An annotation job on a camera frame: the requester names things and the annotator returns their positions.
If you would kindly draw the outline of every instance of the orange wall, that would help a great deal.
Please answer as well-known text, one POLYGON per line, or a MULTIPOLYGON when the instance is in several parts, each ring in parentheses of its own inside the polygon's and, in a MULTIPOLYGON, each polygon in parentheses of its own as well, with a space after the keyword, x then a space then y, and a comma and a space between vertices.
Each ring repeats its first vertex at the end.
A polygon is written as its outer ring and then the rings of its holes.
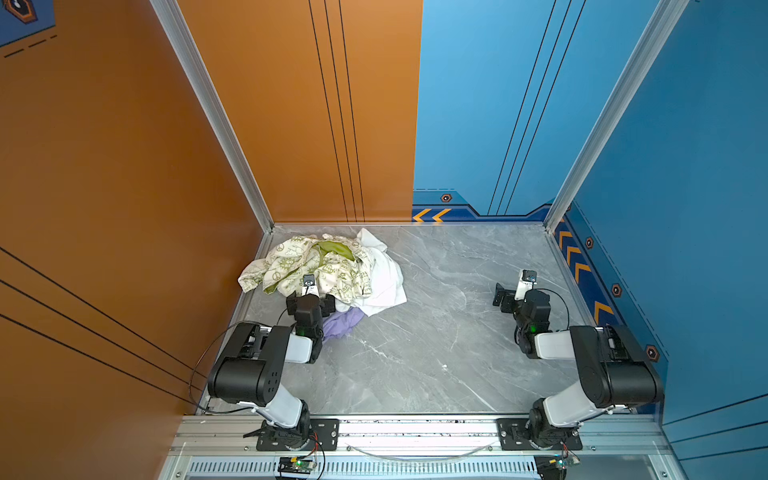
POLYGON ((180 2, 276 222, 410 219, 422 2, 180 2))
MULTIPOLYGON (((0 247, 193 365, 260 228, 149 2, 55 14, 0 48, 0 247)), ((157 387, 0 318, 4 475, 155 478, 190 369, 2 251, 0 280, 168 371, 0 284, 0 314, 157 387)))

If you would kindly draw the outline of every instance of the purple cloth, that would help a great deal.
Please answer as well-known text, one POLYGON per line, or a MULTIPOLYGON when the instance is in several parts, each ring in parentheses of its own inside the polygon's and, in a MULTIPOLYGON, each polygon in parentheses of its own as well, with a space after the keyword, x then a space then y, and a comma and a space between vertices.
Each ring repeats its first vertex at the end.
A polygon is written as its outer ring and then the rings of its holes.
POLYGON ((345 336, 365 316, 366 314, 356 306, 346 312, 331 313, 323 324, 323 343, 330 339, 340 339, 345 336))

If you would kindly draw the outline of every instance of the white wire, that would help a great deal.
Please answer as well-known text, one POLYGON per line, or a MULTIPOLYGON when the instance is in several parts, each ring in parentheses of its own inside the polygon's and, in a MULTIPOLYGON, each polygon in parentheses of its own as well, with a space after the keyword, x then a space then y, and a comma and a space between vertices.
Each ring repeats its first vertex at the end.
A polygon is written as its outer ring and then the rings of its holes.
POLYGON ((422 462, 422 463, 437 463, 437 462, 445 462, 445 463, 453 463, 458 462, 459 460, 463 460, 464 458, 471 457, 475 453, 480 452, 481 450, 486 450, 488 447, 492 447, 495 443, 491 443, 489 445, 485 445, 482 447, 478 447, 474 450, 470 450, 469 452, 462 453, 461 455, 453 455, 450 457, 438 457, 438 458, 400 458, 400 457, 389 457, 387 455, 377 455, 375 453, 366 452, 365 450, 358 449, 355 446, 349 445, 349 447, 352 450, 356 450, 357 452, 360 452, 364 455, 367 455, 372 458, 377 458, 379 460, 387 460, 391 462, 422 462))

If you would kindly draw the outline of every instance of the gray marble floor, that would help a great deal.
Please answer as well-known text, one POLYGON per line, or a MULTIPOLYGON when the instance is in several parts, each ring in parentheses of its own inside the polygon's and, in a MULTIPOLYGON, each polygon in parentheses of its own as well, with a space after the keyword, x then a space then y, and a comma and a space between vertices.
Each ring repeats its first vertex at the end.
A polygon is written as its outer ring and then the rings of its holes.
MULTIPOLYGON (((573 362, 528 359, 512 316, 491 304, 497 281, 514 288, 520 269, 533 269, 539 287, 568 301, 571 324, 584 324, 541 226, 367 228, 400 264, 408 302, 330 340, 315 364, 286 364, 283 384, 312 413, 527 412, 578 379, 573 362)), ((278 227, 271 246, 294 234, 358 230, 278 227)), ((561 301, 551 295, 551 305, 551 328, 565 328, 561 301)), ((247 319, 273 325, 284 308, 284 297, 259 289, 247 319)))

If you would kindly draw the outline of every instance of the orange chevron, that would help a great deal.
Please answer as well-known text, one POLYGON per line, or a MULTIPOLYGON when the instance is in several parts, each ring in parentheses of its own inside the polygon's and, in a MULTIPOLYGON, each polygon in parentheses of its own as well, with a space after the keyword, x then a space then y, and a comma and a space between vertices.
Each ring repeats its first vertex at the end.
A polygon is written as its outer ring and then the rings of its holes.
POLYGON ((578 283, 578 273, 582 270, 586 270, 588 272, 592 271, 589 265, 584 265, 583 263, 576 262, 576 271, 574 273, 574 276, 576 277, 576 283, 578 283))
POLYGON ((595 302, 594 303, 594 322, 597 325, 600 325, 600 320, 598 320, 598 315, 600 314, 600 310, 604 312, 608 312, 611 315, 614 315, 614 311, 608 305, 604 305, 603 303, 600 303, 600 302, 595 302))
POLYGON ((432 217, 432 219, 433 219, 435 222, 442 222, 442 219, 441 219, 440 217, 442 217, 443 215, 445 215, 445 214, 446 214, 446 213, 448 213, 449 211, 451 211, 451 209, 450 209, 450 208, 446 208, 445 210, 443 210, 443 211, 442 211, 442 212, 440 212, 439 214, 437 214, 437 215, 435 215, 434 217, 432 217))
POLYGON ((574 235, 571 232, 566 232, 565 230, 560 232, 560 250, 563 250, 563 237, 573 237, 574 235))
POLYGON ((431 210, 431 208, 425 208, 424 210, 422 210, 421 212, 419 212, 419 214, 417 214, 415 217, 413 217, 413 220, 416 220, 417 222, 423 222, 424 220, 422 220, 422 215, 423 215, 423 214, 426 214, 426 213, 427 213, 427 212, 429 212, 430 210, 431 210))
POLYGON ((566 259, 566 262, 568 263, 568 266, 571 266, 571 253, 581 253, 581 250, 576 247, 568 247, 566 250, 568 252, 568 258, 566 259))

